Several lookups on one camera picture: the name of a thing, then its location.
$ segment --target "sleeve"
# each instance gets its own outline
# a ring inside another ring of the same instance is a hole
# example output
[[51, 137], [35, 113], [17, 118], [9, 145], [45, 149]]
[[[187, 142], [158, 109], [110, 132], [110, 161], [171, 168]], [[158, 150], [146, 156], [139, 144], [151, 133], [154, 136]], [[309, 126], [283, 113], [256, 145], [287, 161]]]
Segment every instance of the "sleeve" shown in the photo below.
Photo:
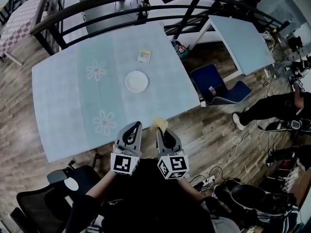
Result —
[[311, 93], [310, 92], [304, 92], [303, 93], [303, 107], [306, 111], [311, 110]]
[[101, 209], [100, 202], [89, 196], [83, 195], [77, 199], [71, 209], [66, 225], [66, 233], [80, 233], [98, 216]]

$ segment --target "power strip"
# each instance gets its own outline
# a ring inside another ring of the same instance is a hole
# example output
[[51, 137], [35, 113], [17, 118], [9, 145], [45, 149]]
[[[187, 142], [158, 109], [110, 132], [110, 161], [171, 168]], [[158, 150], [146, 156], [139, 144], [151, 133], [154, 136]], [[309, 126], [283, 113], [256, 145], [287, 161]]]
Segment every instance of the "power strip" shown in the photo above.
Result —
[[203, 186], [209, 185], [210, 183], [213, 183], [215, 180], [215, 175], [210, 176], [209, 180], [206, 182], [205, 180], [203, 180]]

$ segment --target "black office chair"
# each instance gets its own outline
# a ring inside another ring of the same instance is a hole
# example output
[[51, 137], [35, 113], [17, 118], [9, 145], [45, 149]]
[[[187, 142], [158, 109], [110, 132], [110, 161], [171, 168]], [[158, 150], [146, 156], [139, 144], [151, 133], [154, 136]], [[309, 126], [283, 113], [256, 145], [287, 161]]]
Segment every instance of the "black office chair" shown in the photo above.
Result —
[[[101, 156], [95, 155], [95, 162]], [[11, 213], [12, 219], [24, 233], [61, 233], [70, 216], [71, 206], [65, 197], [73, 201], [80, 195], [86, 194], [101, 178], [90, 166], [73, 168], [71, 161], [67, 168], [50, 173], [50, 182], [45, 188], [36, 191], [21, 192], [17, 195], [17, 202], [21, 209], [15, 208]], [[73, 178], [78, 183], [78, 190], [66, 187], [64, 180]]]

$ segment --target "white plate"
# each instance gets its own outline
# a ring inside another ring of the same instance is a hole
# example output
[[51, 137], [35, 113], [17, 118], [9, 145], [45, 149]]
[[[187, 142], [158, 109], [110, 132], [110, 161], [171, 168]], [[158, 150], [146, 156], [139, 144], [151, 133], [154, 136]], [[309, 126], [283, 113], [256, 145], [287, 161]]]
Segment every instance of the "white plate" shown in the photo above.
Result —
[[141, 71], [133, 71], [127, 74], [124, 80], [125, 87], [131, 92], [142, 92], [148, 86], [148, 78]]

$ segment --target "yellow object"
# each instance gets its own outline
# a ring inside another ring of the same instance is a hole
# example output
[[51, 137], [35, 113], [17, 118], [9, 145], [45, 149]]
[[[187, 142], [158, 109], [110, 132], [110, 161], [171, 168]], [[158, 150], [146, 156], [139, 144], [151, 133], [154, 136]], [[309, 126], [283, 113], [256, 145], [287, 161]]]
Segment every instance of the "yellow object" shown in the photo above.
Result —
[[153, 123], [152, 123], [152, 125], [150, 127], [150, 131], [152, 133], [156, 133], [156, 130], [158, 128], [160, 128], [162, 130], [162, 132], [164, 133], [166, 131], [166, 129], [167, 129], [168, 124], [169, 123], [168, 123], [167, 120], [165, 120], [165, 119], [163, 119], [161, 117], [155, 117], [154, 121], [153, 121]]

